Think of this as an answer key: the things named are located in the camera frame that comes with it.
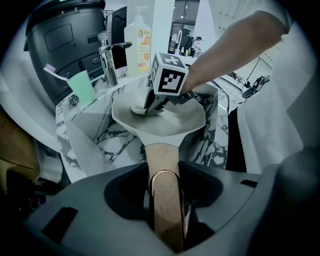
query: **wooden handle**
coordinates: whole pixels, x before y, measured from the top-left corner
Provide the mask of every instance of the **wooden handle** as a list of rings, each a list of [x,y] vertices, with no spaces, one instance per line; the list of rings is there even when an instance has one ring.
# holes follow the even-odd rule
[[[152,179],[154,232],[174,252],[182,252],[186,229],[178,184],[179,149],[168,144],[152,144],[145,147],[145,153]]]

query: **sleeve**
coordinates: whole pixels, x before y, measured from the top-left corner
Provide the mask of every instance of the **sleeve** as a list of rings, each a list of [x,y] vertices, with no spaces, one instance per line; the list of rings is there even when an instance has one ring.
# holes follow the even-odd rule
[[[275,0],[264,0],[257,11],[266,12],[275,16],[283,23],[287,31],[290,30],[292,24],[294,23],[294,20],[288,11]]]

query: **chrome faucet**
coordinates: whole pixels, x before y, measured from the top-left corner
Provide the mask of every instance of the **chrome faucet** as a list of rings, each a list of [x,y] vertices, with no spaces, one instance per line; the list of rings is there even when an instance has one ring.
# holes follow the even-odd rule
[[[112,45],[107,44],[110,32],[102,31],[98,34],[98,39],[101,42],[101,47],[99,47],[99,55],[101,59],[103,73],[108,83],[109,87],[114,87],[118,84],[116,69],[112,58],[112,48],[114,46],[120,46],[123,49],[132,46],[132,42],[121,42]]]

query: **green cup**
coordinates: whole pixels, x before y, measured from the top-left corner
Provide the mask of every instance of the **green cup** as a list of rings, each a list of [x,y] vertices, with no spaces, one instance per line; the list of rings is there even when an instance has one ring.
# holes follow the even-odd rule
[[[95,99],[95,91],[91,85],[87,70],[74,75],[67,81],[67,83],[74,94],[78,96],[80,102],[88,104]]]

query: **toothbrush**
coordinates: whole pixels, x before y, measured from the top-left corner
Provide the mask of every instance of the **toothbrush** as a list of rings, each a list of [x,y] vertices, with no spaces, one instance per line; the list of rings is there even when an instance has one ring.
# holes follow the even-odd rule
[[[51,75],[53,75],[54,77],[56,77],[56,78],[59,78],[59,79],[61,79],[61,80],[63,80],[63,81],[66,81],[66,82],[69,81],[68,78],[65,78],[65,77],[63,77],[63,76],[57,75],[57,74],[55,73],[56,68],[53,67],[53,66],[51,66],[50,64],[45,65],[45,67],[44,67],[43,69],[44,69],[45,71],[47,71],[48,73],[50,73]]]

